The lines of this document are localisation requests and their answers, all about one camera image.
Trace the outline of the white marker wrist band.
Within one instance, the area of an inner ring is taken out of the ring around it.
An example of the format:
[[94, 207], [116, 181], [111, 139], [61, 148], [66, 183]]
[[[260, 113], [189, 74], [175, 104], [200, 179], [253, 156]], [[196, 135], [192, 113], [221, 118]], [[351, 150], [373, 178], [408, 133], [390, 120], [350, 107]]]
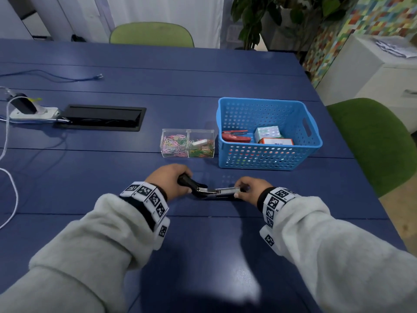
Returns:
[[143, 215], [154, 234], [154, 250], [159, 250], [170, 227], [170, 219], [166, 216], [169, 207], [164, 192], [154, 184], [135, 181], [119, 197]]
[[265, 221], [265, 225], [260, 229], [259, 234], [263, 241], [277, 254], [279, 254], [279, 251], [273, 238], [274, 217], [286, 203], [297, 197], [300, 197], [300, 195], [283, 187], [267, 189], [266, 194], [259, 197], [259, 206], [262, 208]]

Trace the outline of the dark green fuzzy chair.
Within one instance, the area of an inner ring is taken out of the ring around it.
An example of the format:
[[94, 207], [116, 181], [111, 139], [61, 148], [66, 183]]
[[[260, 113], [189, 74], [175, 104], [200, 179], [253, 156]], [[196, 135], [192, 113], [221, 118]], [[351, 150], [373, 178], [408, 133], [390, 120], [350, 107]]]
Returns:
[[326, 109], [378, 197], [417, 172], [417, 145], [388, 107], [373, 99], [354, 98]]

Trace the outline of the person's left forearm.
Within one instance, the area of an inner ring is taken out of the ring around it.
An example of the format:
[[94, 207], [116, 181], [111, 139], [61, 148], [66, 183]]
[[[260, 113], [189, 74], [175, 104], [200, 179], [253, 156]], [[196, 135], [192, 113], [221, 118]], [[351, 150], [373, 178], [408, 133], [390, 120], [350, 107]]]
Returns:
[[102, 195], [31, 258], [0, 313], [127, 313], [124, 278], [148, 262], [154, 224], [143, 202]]

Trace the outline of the orange white small box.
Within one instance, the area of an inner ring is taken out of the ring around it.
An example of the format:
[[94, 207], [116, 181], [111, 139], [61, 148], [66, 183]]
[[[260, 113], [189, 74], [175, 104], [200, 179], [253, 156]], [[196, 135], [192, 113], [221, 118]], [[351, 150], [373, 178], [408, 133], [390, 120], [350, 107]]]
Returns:
[[293, 146], [293, 140], [290, 138], [262, 138], [259, 144], [278, 145], [278, 146]]

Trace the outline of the blue perforated plastic basket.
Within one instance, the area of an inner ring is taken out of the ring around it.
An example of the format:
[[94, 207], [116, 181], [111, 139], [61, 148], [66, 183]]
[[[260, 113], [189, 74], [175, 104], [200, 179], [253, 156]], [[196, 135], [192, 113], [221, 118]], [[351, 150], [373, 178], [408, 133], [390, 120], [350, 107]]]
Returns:
[[[323, 145], [314, 118], [296, 100], [223, 97], [218, 100], [216, 123], [220, 168], [291, 171]], [[256, 143], [256, 128], [266, 126], [279, 126], [282, 136], [294, 145]], [[224, 141], [222, 131], [232, 130], [247, 130], [251, 143]]]

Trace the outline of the person's right forearm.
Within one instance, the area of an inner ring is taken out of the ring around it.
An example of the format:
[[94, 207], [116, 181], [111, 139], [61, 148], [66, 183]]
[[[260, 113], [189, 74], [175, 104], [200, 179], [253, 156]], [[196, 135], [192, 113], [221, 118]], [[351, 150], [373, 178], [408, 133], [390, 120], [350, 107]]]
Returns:
[[320, 198], [286, 203], [274, 217], [273, 238], [323, 311], [417, 313], [417, 258], [335, 219]]

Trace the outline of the black metal stapler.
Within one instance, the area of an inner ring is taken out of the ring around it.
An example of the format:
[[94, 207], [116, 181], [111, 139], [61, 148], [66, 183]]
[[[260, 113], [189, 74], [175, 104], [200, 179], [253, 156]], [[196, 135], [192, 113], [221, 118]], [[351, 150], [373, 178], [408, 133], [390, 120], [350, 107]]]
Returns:
[[241, 187], [209, 189], [206, 184], [197, 183], [186, 173], [181, 174], [178, 177], [177, 182], [181, 186], [190, 188], [191, 193], [200, 200], [234, 201], [238, 200], [238, 198], [235, 197], [236, 193], [246, 192], [246, 189]]

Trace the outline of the clear plastic box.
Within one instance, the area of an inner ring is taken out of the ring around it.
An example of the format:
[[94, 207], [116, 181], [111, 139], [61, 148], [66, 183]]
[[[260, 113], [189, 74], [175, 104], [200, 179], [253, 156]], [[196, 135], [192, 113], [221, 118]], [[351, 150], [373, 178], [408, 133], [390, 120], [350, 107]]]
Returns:
[[160, 150], [164, 158], [188, 158], [188, 131], [186, 129], [163, 129]]
[[187, 129], [186, 149], [188, 158], [213, 158], [215, 153], [215, 131]]

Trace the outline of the person's left hand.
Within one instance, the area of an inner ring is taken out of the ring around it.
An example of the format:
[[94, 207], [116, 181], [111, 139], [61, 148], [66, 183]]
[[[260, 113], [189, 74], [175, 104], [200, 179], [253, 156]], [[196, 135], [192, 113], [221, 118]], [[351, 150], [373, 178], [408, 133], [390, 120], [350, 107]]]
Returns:
[[186, 165], [173, 163], [156, 169], [145, 179], [145, 182], [157, 185], [163, 189], [167, 196], [166, 200], [170, 201], [186, 195], [177, 194], [177, 179], [183, 173], [186, 173], [190, 178], [192, 177], [192, 172]]

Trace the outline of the black power adapter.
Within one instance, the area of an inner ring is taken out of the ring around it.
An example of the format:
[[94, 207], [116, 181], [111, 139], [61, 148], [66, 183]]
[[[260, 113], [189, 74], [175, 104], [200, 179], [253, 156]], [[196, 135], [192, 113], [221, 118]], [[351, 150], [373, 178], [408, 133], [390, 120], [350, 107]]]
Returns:
[[11, 105], [24, 115], [34, 115], [38, 112], [33, 102], [23, 93], [9, 95], [6, 100], [12, 100]]

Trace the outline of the pile of pastel paper clips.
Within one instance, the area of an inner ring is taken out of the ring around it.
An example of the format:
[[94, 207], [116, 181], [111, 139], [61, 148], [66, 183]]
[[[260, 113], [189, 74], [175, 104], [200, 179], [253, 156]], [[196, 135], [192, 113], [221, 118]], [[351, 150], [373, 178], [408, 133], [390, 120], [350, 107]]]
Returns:
[[188, 141], [185, 135], [163, 136], [161, 153], [163, 157], [188, 157]]

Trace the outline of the white curtain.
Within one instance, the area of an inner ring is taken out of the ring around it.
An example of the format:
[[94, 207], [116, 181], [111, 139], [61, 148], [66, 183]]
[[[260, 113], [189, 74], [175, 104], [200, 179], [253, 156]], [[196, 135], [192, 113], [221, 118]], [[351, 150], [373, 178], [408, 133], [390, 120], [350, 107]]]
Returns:
[[57, 0], [73, 34], [108, 43], [132, 22], [164, 22], [188, 30], [195, 47], [220, 48], [224, 0]]

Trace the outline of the white cabinet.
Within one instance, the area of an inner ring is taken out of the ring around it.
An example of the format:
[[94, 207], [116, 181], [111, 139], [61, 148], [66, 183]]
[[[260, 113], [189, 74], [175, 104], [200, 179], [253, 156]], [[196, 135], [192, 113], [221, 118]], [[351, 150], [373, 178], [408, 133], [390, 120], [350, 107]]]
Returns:
[[384, 52], [372, 36], [350, 35], [316, 91], [324, 105], [373, 99], [388, 107], [410, 133], [417, 131], [417, 57]]

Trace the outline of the light green chair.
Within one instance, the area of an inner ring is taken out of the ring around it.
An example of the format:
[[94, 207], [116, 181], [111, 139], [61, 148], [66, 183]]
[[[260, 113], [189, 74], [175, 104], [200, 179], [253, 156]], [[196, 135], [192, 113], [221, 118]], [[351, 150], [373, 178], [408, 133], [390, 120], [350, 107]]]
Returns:
[[166, 22], [132, 22], [117, 26], [109, 37], [111, 44], [194, 48], [190, 32]]

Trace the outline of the white green small box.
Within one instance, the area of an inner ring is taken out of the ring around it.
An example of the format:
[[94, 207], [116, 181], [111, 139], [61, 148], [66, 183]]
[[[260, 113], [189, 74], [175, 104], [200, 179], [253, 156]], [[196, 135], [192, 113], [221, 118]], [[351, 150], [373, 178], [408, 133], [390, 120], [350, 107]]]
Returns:
[[264, 138], [282, 138], [283, 136], [279, 126], [266, 126], [256, 128], [253, 137], [256, 143], [260, 143]]

